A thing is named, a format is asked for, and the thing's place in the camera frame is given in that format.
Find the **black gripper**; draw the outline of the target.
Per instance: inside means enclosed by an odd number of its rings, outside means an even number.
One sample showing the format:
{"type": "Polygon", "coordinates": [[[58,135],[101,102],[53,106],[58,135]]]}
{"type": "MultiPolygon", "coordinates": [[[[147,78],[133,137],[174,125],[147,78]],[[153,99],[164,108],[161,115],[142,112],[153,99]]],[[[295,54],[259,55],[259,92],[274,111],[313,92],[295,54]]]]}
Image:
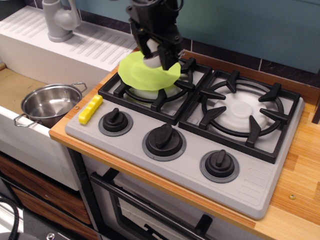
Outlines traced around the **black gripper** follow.
{"type": "Polygon", "coordinates": [[[181,55],[181,37],[177,17],[184,2],[177,0],[131,0],[125,11],[139,50],[150,54],[149,39],[159,43],[158,54],[163,70],[169,70],[181,55]]]}

